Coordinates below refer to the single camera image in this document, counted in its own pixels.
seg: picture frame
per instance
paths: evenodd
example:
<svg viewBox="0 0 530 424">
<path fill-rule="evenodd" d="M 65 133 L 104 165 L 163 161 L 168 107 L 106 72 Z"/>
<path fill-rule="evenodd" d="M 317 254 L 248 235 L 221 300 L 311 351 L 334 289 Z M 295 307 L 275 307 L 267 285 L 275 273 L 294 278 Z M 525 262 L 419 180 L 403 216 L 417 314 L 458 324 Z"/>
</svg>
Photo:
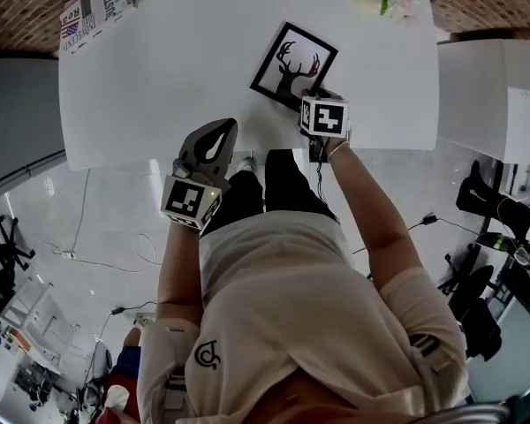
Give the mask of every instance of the picture frame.
<svg viewBox="0 0 530 424">
<path fill-rule="evenodd" d="M 302 91 L 318 92 L 336 55 L 337 49 L 327 42 L 285 22 L 250 88 L 300 112 Z"/>
</svg>

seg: deer head print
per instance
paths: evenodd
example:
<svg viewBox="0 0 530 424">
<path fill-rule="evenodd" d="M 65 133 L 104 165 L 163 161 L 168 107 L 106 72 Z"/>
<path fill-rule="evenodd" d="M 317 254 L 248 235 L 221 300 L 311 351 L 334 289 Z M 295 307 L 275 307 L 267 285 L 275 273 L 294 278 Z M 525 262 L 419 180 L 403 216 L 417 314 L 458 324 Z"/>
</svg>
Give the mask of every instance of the deer head print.
<svg viewBox="0 0 530 424">
<path fill-rule="evenodd" d="M 318 54 L 314 54 L 312 66 L 308 72 L 301 72 L 302 63 L 299 64 L 299 69 L 296 72 L 292 72 L 291 61 L 286 63 L 284 61 L 284 56 L 291 53 L 291 45 L 294 43 L 296 43 L 296 41 L 284 42 L 276 53 L 276 59 L 281 62 L 281 65 L 279 65 L 279 71 L 283 74 L 283 77 L 276 87 L 276 93 L 285 99 L 289 99 L 292 102 L 299 104 L 300 97 L 292 93 L 292 82 L 297 77 L 314 77 L 320 68 L 320 58 L 318 57 Z"/>
</svg>

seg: person in red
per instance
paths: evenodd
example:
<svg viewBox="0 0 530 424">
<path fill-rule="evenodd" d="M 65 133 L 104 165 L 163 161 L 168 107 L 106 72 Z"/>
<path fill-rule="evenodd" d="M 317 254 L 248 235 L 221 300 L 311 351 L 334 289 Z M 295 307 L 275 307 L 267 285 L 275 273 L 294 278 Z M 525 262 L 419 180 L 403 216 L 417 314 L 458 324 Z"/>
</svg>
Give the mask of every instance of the person in red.
<svg viewBox="0 0 530 424">
<path fill-rule="evenodd" d="M 140 372 L 141 330 L 153 321 L 150 314 L 136 314 L 133 328 L 124 339 L 116 366 L 104 380 L 103 412 L 96 424 L 139 424 L 137 385 Z"/>
</svg>

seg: floor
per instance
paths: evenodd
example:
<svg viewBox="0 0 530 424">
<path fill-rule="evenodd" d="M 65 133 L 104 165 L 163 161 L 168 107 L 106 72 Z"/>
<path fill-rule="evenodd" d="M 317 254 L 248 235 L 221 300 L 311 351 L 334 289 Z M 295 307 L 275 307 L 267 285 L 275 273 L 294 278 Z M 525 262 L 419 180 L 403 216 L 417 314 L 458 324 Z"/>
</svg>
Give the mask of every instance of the floor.
<svg viewBox="0 0 530 424">
<path fill-rule="evenodd" d="M 458 187 L 478 154 L 441 140 L 435 151 L 377 149 L 357 153 L 408 226 L 434 211 L 452 223 L 473 231 L 480 229 L 481 217 L 455 207 Z M 243 155 L 234 155 L 231 170 Z M 265 155 L 254 156 L 258 164 L 264 164 Z M 315 189 L 315 165 L 310 165 L 306 156 L 295 152 L 299 167 Z M 483 159 L 484 168 L 490 164 L 490 159 Z M 172 159 L 152 160 L 94 169 L 87 178 L 86 170 L 71 171 L 64 163 L 0 198 L 0 215 L 16 216 L 25 243 L 37 252 L 26 275 L 39 275 L 45 283 L 54 284 L 53 298 L 76 329 L 62 366 L 75 384 L 84 380 L 95 336 L 100 336 L 109 312 L 155 299 L 158 265 L 169 227 L 169 220 L 158 209 L 164 176 L 171 168 Z M 262 168 L 258 176 L 262 178 Z M 363 243 L 329 165 L 322 167 L 322 177 L 323 193 L 340 218 L 352 250 L 360 249 Z M 76 259 L 67 260 L 60 253 L 72 250 L 82 209 Z M 436 283 L 448 276 L 444 255 L 463 250 L 474 239 L 472 233 L 441 221 L 415 228 L 412 236 Z M 366 275 L 366 252 L 355 257 L 357 269 Z M 18 284 L 23 280 L 23 275 L 19 276 Z M 153 311 L 154 306 L 142 310 Z M 102 340 L 114 358 L 135 312 L 114 316 L 106 325 Z"/>
</svg>

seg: wrist strap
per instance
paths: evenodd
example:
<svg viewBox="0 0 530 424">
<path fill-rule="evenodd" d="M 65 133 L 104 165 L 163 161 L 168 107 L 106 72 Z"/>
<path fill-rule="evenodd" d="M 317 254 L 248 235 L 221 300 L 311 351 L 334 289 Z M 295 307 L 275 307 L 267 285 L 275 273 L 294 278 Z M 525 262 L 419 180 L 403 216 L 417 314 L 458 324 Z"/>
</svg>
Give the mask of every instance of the wrist strap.
<svg viewBox="0 0 530 424">
<path fill-rule="evenodd" d="M 339 145 L 336 146 L 336 149 L 334 149 L 332 152 L 329 153 L 328 155 L 328 162 L 329 162 L 329 158 L 332 157 L 334 155 L 334 153 L 340 149 L 343 145 L 347 145 L 347 146 L 350 146 L 350 142 L 349 141 L 344 141 L 343 143 L 340 143 Z"/>
</svg>

